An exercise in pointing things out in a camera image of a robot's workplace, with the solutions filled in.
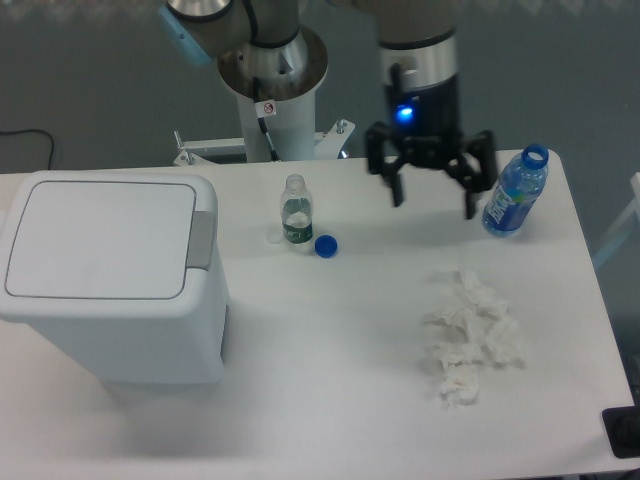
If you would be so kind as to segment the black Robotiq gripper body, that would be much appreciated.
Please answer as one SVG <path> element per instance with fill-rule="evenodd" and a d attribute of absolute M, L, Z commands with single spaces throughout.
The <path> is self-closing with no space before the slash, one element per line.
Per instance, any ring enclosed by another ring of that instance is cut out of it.
<path fill-rule="evenodd" d="M 443 170 L 460 150 L 458 76 L 417 87 L 409 80 L 392 72 L 385 86 L 397 147 L 412 165 Z"/>

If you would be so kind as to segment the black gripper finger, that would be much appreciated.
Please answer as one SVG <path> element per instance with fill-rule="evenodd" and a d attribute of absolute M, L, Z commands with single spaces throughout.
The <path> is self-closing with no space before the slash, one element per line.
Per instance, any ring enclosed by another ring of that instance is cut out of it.
<path fill-rule="evenodd" d="M 491 190 L 498 178 L 494 133 L 482 130 L 460 137 L 454 152 L 446 163 L 446 173 L 464 190 L 465 218 L 471 220 L 480 194 Z"/>
<path fill-rule="evenodd" d="M 398 151 L 398 155 L 392 161 L 386 160 L 385 145 L 387 143 Z M 399 207 L 405 200 L 400 170 L 408 162 L 407 149 L 407 137 L 383 122 L 373 123 L 365 132 L 368 172 L 371 175 L 379 175 L 391 190 L 394 207 Z"/>

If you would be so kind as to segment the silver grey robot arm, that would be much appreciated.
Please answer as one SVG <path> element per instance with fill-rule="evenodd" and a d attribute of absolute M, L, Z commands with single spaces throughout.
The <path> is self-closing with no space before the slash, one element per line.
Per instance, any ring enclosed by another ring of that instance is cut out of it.
<path fill-rule="evenodd" d="M 455 12 L 448 1 L 352 1 L 375 23 L 388 108 L 364 134 L 368 171 L 404 199 L 401 168 L 445 172 L 465 213 L 497 180 L 493 134 L 460 127 Z M 166 1 L 160 14 L 184 52 L 214 60 L 235 96 L 248 162 L 311 160 L 315 94 L 329 65 L 321 37 L 296 1 Z"/>

